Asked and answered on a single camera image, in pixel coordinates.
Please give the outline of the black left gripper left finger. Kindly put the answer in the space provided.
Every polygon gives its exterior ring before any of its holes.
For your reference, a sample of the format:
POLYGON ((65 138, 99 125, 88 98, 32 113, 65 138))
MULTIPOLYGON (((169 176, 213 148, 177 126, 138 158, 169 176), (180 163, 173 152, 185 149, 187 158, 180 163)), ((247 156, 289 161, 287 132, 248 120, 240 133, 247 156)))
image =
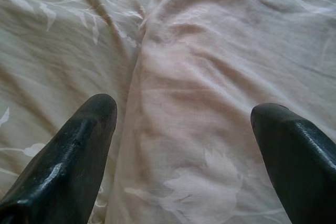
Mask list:
POLYGON ((90 97, 0 200, 0 224, 88 224, 116 123, 115 100, 90 97))

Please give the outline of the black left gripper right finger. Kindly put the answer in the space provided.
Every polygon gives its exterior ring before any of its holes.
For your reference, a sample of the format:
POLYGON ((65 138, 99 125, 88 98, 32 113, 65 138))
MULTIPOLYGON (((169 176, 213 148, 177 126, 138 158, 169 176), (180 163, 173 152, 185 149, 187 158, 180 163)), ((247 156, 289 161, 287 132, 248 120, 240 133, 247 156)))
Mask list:
POLYGON ((251 126, 292 224, 336 224, 336 144, 288 108, 255 106, 251 126))

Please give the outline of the bed with grey floral sheet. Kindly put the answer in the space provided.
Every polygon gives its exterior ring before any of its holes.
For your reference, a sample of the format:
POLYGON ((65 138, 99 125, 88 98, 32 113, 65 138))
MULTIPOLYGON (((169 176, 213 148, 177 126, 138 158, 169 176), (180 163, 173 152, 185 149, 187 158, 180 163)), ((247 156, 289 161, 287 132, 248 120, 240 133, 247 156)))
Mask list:
POLYGON ((91 96, 118 121, 88 224, 106 224, 128 95, 151 0, 0 0, 0 200, 91 96))

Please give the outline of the grey floral pillow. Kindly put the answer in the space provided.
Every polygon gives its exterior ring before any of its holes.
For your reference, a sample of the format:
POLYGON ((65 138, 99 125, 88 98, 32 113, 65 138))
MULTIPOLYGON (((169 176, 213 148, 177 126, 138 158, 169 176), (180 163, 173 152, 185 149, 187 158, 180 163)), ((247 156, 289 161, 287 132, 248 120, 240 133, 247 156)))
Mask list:
POLYGON ((106 224, 291 224, 250 113, 336 140, 336 0, 151 0, 141 28, 106 224))

